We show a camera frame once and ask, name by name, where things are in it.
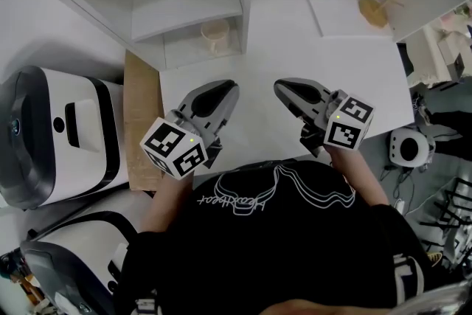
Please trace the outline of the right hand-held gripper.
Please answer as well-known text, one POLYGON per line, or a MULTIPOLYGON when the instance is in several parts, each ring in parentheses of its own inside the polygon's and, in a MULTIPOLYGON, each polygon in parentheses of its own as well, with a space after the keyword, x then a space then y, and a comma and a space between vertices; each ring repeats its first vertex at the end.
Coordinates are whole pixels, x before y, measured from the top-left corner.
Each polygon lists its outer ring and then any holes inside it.
POLYGON ((274 93, 304 122, 300 142, 314 156, 324 146, 358 150, 367 135, 375 107, 341 89, 330 91, 315 80, 289 77, 276 80, 274 93))

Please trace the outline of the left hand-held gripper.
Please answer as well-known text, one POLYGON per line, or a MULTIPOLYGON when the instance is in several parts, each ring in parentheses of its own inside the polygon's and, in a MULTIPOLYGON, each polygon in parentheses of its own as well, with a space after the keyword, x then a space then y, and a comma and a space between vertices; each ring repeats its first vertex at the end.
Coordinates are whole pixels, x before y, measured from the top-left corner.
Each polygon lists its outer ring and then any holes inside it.
POLYGON ((239 100, 233 80, 216 80, 200 86, 165 117, 156 118, 140 142, 152 164, 181 180, 200 166, 210 168, 222 151, 218 136, 239 100))

